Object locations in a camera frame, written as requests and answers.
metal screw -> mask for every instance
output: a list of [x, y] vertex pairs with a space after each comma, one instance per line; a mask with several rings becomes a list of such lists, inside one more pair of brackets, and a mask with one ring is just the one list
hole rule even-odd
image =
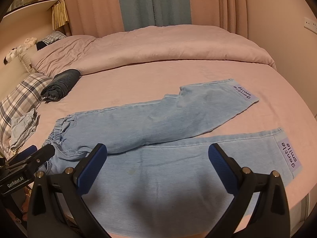
[[73, 171], [74, 171], [74, 168], [72, 168], [72, 167], [67, 167], [65, 169], [65, 173], [67, 173], [68, 175], [71, 174]]
[[279, 177], [280, 174], [278, 173], [278, 171], [273, 171], [272, 174], [274, 175], [274, 177]]
[[41, 177], [44, 176], [44, 172], [39, 171], [36, 176], [37, 176], [38, 178], [41, 178]]
[[248, 167], [244, 167], [244, 168], [242, 168], [242, 172], [244, 172], [245, 174], [249, 174], [249, 173], [251, 173], [251, 169]]

beige wall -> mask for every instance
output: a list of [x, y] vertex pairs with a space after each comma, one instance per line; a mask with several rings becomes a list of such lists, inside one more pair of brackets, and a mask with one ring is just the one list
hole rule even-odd
[[305, 0], [247, 0], [248, 38], [265, 48], [278, 72], [317, 114], [317, 35], [304, 28], [316, 20]]
[[0, 23], [0, 68], [4, 57], [28, 37], [41, 39], [52, 33], [52, 10], [31, 14], [5, 27]]

wall socket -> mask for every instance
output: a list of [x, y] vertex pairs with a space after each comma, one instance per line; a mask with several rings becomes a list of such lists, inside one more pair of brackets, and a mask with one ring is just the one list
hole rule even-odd
[[304, 27], [317, 34], [317, 22], [304, 17]]

white plush toy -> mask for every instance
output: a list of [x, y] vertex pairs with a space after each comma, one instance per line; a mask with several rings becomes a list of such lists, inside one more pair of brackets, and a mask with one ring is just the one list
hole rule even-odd
[[7, 53], [7, 56], [4, 59], [4, 64], [11, 62], [15, 57], [22, 54], [25, 50], [34, 46], [36, 43], [37, 43], [36, 37], [27, 38], [22, 45], [17, 46], [17, 48], [14, 48], [10, 52]]

checkered fabric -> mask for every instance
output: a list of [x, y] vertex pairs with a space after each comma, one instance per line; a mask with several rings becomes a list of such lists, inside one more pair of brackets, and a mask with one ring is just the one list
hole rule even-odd
[[40, 41], [43, 41], [45, 44], [50, 45], [54, 43], [55, 41], [62, 39], [66, 37], [63, 33], [60, 31], [54, 31], [52, 34], [46, 36], [45, 38], [41, 39]]
[[11, 119], [25, 115], [41, 102], [41, 91], [52, 81], [42, 73], [34, 73], [22, 81], [14, 91], [0, 102], [0, 147], [4, 156], [11, 158], [9, 140]]

